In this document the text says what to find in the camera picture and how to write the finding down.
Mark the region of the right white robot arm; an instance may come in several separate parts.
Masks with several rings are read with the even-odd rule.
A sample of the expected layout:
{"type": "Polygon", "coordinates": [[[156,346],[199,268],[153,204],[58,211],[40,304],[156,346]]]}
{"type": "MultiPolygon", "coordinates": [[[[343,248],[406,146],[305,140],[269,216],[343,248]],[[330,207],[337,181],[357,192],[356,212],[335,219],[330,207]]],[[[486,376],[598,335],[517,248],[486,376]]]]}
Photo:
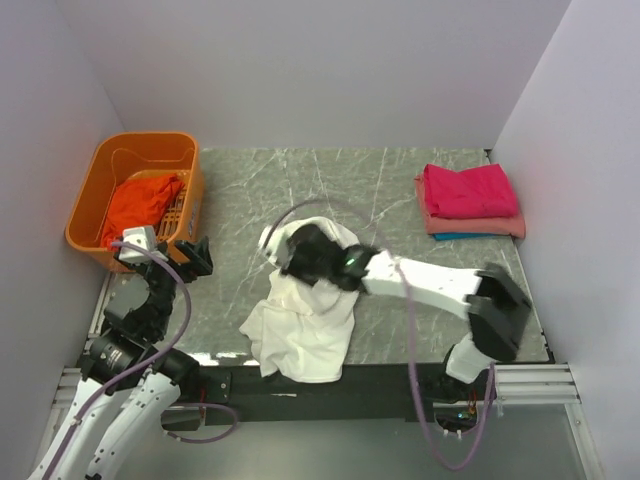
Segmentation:
{"type": "Polygon", "coordinates": [[[447,352],[438,373],[420,385],[431,401],[466,400],[495,363],[520,350],[532,302],[501,266],[438,266],[371,245],[341,246],[316,223],[278,233],[265,243],[281,274],[313,286],[321,280],[344,292],[412,300],[467,322],[468,333],[447,352]]]}

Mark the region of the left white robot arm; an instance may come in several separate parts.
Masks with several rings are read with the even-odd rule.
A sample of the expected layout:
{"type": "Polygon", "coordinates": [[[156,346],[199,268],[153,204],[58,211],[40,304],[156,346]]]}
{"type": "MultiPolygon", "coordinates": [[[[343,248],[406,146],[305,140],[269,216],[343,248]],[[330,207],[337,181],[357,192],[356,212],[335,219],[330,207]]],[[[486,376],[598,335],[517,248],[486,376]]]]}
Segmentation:
{"type": "Polygon", "coordinates": [[[195,386],[199,364],[165,338],[178,291],[213,272],[208,238],[175,248],[171,258],[144,228],[129,229],[116,260],[133,270],[118,283],[103,310],[103,327],[89,348],[69,412],[34,479],[112,479],[127,453],[182,393],[195,386]]]}

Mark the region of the white printed t-shirt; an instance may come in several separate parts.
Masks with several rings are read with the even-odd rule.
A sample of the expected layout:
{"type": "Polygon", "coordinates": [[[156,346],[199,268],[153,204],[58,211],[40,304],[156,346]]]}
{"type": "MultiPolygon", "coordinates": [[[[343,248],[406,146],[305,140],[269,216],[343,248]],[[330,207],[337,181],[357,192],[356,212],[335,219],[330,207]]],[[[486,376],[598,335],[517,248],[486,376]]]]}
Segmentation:
{"type": "Polygon", "coordinates": [[[356,292],[321,280],[308,286],[279,269],[269,275],[270,291],[239,331],[251,342],[262,377],[274,374],[298,383],[339,380],[355,326],[356,292]]]}

